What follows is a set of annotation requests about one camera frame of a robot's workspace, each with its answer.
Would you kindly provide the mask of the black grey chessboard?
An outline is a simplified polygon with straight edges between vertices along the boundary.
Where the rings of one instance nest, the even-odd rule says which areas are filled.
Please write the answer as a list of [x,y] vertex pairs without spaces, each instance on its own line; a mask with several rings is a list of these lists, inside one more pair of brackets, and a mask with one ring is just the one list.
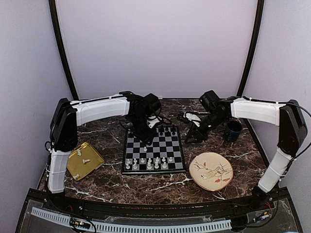
[[[162,169],[163,157],[166,158],[166,163],[168,165],[165,170]],[[172,162],[168,161],[169,157],[173,158]],[[134,158],[137,159],[137,169],[133,169]],[[140,162],[141,158],[145,159],[144,163]],[[152,169],[147,169],[149,158],[152,159]],[[125,164],[129,164],[130,169],[126,169]],[[123,175],[170,174],[184,173],[185,171],[185,159],[179,128],[177,126],[157,127],[155,137],[150,145],[141,142],[132,132],[126,134],[121,168],[121,173]]]

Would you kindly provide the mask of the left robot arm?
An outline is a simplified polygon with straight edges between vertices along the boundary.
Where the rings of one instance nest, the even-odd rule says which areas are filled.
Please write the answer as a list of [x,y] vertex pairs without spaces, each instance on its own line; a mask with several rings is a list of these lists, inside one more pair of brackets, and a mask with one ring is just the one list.
[[96,120],[124,116],[130,122],[129,130],[143,143],[150,144],[156,133],[160,118],[159,98],[150,93],[145,97],[131,91],[90,100],[61,99],[50,123],[48,151],[47,190],[53,193],[49,203],[57,211],[69,207],[68,200],[60,193],[65,189],[65,174],[69,155],[78,144],[77,128]]

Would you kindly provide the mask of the gold square tray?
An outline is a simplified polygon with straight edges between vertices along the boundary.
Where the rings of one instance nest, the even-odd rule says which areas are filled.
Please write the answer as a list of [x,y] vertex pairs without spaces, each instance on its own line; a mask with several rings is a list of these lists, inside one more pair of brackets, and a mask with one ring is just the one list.
[[104,164],[104,158],[89,143],[75,148],[68,159],[67,169],[75,181],[79,181]]

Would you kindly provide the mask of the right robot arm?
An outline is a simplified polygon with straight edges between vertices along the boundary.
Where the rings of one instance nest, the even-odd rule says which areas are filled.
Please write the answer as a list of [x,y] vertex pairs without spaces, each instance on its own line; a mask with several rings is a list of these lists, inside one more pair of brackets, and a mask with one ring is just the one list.
[[206,141],[210,131],[230,118],[256,120],[279,127],[276,153],[256,187],[261,192],[248,199],[248,207],[259,210],[267,202],[264,193],[273,189],[301,155],[299,149],[308,134],[302,114],[305,109],[296,100],[273,102],[236,96],[221,99],[213,90],[205,92],[199,102],[208,115],[202,120],[185,117],[192,123],[185,139],[187,144]]

